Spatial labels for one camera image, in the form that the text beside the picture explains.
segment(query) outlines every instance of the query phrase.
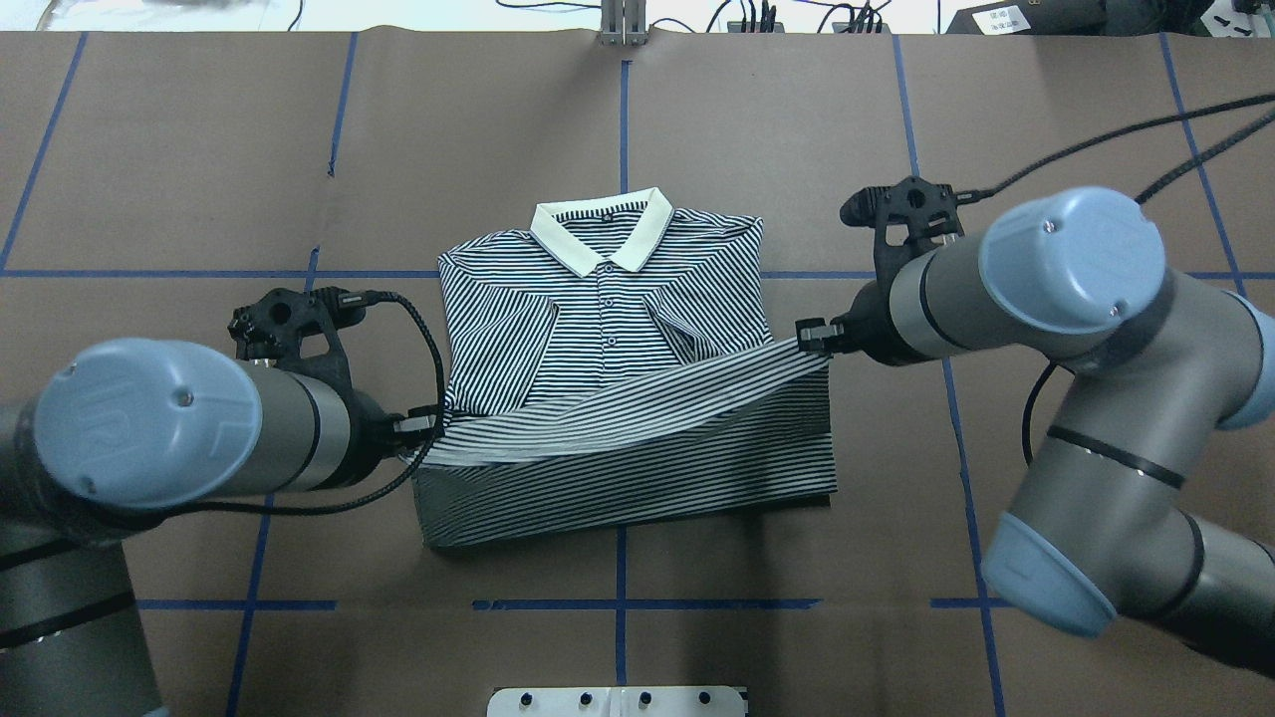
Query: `striped polo shirt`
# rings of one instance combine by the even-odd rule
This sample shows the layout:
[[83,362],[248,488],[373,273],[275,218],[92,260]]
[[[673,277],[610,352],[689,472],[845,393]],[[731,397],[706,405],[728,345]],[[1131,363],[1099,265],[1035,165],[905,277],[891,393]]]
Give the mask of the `striped polo shirt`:
[[473,545],[836,490],[827,360],[775,342],[761,219],[658,189],[541,204],[439,259],[448,432],[426,541]]
[[541,204],[439,258],[455,418],[594,392],[771,341],[761,219],[673,209],[658,189]]

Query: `metal bracket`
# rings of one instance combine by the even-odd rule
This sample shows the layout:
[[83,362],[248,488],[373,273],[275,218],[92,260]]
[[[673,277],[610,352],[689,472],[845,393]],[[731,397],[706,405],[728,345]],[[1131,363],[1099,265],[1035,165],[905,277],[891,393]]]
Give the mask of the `metal bracket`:
[[646,45],[646,0],[602,0],[603,45]]
[[748,717],[747,691],[725,686],[509,688],[487,717]]

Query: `blue grid line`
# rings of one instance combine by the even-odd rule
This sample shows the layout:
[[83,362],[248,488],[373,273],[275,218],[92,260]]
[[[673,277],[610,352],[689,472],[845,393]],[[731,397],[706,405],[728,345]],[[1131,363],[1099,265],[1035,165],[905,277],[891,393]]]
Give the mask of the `blue grid line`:
[[349,48],[346,50],[346,74],[340,79],[340,100],[337,102],[337,121],[332,128],[332,154],[328,156],[328,176],[337,176],[337,149],[340,148],[340,128],[346,124],[346,100],[349,98],[349,75],[354,71],[354,50],[358,47],[358,33],[349,33]]
[[978,597],[936,597],[929,601],[929,607],[935,610],[982,610],[984,605],[987,607],[1014,607],[1003,597],[992,597],[986,601]]
[[875,279],[876,272],[761,272],[764,279]]
[[713,610],[810,610],[824,602],[820,598],[801,600],[476,600],[478,612],[520,610],[557,611],[713,611]]
[[[629,73],[632,60],[620,61],[620,194],[629,191]],[[616,684],[629,684],[629,529],[616,528]]]
[[894,71],[899,79],[899,102],[903,106],[903,129],[908,133],[908,159],[912,162],[913,176],[921,176],[921,162],[917,157],[917,135],[912,129],[912,102],[908,101],[908,75],[903,70],[903,42],[898,34],[890,36],[894,41]]
[[[1173,66],[1173,52],[1169,51],[1169,36],[1160,33],[1160,54],[1164,55],[1164,69],[1169,73],[1169,87],[1173,89],[1173,102],[1178,107],[1178,114],[1184,114],[1187,111],[1186,103],[1182,102],[1182,88],[1178,87],[1178,73]],[[1191,148],[1191,156],[1198,157],[1200,149],[1196,147],[1195,131],[1191,130],[1191,120],[1182,120],[1182,131],[1187,135],[1187,147]],[[1213,214],[1213,223],[1218,227],[1218,239],[1221,240],[1221,250],[1227,255],[1227,264],[1230,267],[1230,278],[1235,282],[1235,291],[1243,296],[1248,297],[1248,292],[1244,291],[1244,279],[1239,273],[1239,263],[1235,262],[1235,253],[1230,248],[1230,237],[1227,236],[1227,225],[1221,221],[1221,211],[1218,209],[1218,199],[1213,194],[1213,184],[1209,181],[1209,171],[1204,168],[1204,165],[1196,167],[1196,172],[1200,175],[1200,184],[1204,185],[1204,196],[1209,202],[1209,212]]]
[[54,139],[54,130],[57,128],[57,119],[62,115],[62,107],[66,105],[66,96],[70,94],[71,82],[75,79],[75,70],[79,68],[80,56],[84,55],[84,43],[88,42],[88,33],[82,32],[79,41],[75,43],[75,54],[71,55],[71,64],[66,68],[66,77],[62,79],[62,88],[57,93],[57,102],[54,103],[54,111],[48,116],[48,124],[45,126],[45,137],[40,140],[40,148],[36,151],[36,161],[31,163],[31,174],[27,175],[27,185],[22,189],[22,196],[18,199],[18,209],[13,213],[13,222],[9,225],[9,235],[5,236],[4,249],[0,249],[0,270],[4,270],[5,265],[9,263],[9,254],[13,251],[13,245],[18,241],[18,228],[22,226],[22,217],[27,213],[27,203],[31,202],[31,193],[36,189],[36,177],[40,176],[40,167],[45,163],[45,153],[48,151],[48,144]]
[[[238,612],[247,610],[246,600],[139,600],[139,610]],[[258,612],[332,612],[335,600],[259,600],[252,605]]]
[[974,508],[974,487],[969,478],[969,455],[965,453],[965,432],[961,430],[960,404],[956,401],[956,379],[952,365],[942,360],[943,384],[947,388],[947,413],[956,434],[956,453],[960,455],[960,482],[965,495],[965,531],[969,535],[969,551],[974,560],[974,588],[978,592],[978,612],[983,623],[983,646],[987,649],[987,670],[992,680],[992,702],[997,717],[1005,717],[1005,694],[1001,689],[1001,663],[996,656],[996,632],[992,628],[991,600],[987,595],[987,582],[983,580],[983,549],[978,536],[978,513]]
[[5,269],[4,278],[27,279],[303,279],[298,269]]
[[[1186,272],[1197,279],[1232,281],[1230,272]],[[319,269],[320,279],[436,279],[432,269]],[[1244,281],[1275,281],[1275,272],[1239,272]],[[0,278],[13,279],[306,279],[300,269],[4,269]],[[876,272],[761,272],[762,279],[873,279]]]
[[[319,269],[319,248],[310,250],[310,264],[306,267],[305,291],[310,291],[315,285],[315,272]],[[274,495],[265,496],[266,508],[274,505]],[[226,717],[235,717],[238,712],[240,691],[244,686],[244,669],[247,665],[247,648],[252,638],[252,617],[256,614],[256,596],[261,587],[261,568],[265,564],[265,545],[270,537],[270,515],[261,515],[261,523],[256,532],[256,549],[252,554],[252,573],[247,583],[247,598],[244,606],[244,623],[240,626],[238,648],[235,652],[235,671],[231,675],[229,695],[226,700]]]
[[[620,193],[629,191],[629,73],[632,60],[620,64]],[[762,278],[871,278],[867,272],[761,272]],[[810,610],[822,602],[802,600],[630,600],[629,598],[629,531],[616,528],[616,597],[615,600],[476,600],[479,612],[547,610],[599,611],[616,614],[616,684],[629,684],[627,621],[638,611],[703,611],[703,610]]]
[[[899,102],[903,107],[903,122],[908,134],[908,159],[912,174],[921,175],[921,159],[917,156],[915,133],[912,126],[912,105],[908,100],[908,78],[903,63],[903,43],[899,36],[894,36],[894,61],[899,79]],[[992,706],[996,717],[1005,717],[1005,695],[1001,689],[1001,665],[996,654],[996,632],[992,626],[991,600],[987,593],[987,583],[983,582],[983,552],[978,535],[978,515],[974,509],[974,489],[969,477],[969,457],[965,453],[965,435],[961,430],[960,406],[956,401],[956,381],[952,376],[951,361],[942,360],[943,384],[947,390],[947,412],[952,424],[952,432],[956,436],[956,452],[960,457],[961,490],[965,496],[965,529],[969,537],[970,556],[974,563],[974,587],[977,589],[977,606],[983,625],[983,647],[987,652],[987,672],[992,683]]]
[[629,684],[629,529],[616,528],[616,684]]
[[629,193],[629,68],[632,64],[632,60],[620,61],[620,194]]

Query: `striped sleeve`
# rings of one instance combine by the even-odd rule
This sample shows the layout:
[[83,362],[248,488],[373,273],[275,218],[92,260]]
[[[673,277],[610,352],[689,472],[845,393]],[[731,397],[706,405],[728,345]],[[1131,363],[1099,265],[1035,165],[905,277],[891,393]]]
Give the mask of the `striped sleeve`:
[[520,408],[557,319],[547,296],[495,286],[444,254],[439,279],[451,338],[449,420]]
[[761,302],[761,219],[645,297],[652,322],[683,364],[773,341]]

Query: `shirt collar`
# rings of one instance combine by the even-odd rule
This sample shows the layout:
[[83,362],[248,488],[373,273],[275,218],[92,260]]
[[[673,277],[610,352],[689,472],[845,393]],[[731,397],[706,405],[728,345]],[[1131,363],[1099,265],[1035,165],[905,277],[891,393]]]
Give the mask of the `shirt collar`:
[[[602,256],[585,246],[555,218],[566,212],[602,211],[639,202],[645,202],[646,208],[643,211],[641,218],[638,219],[638,226],[611,256]],[[618,196],[537,204],[536,216],[532,218],[532,236],[550,255],[580,278],[589,276],[598,264],[607,260],[615,262],[626,270],[640,272],[655,248],[659,246],[659,240],[664,236],[664,230],[668,228],[672,217],[673,205],[668,203],[659,189],[652,188]]]

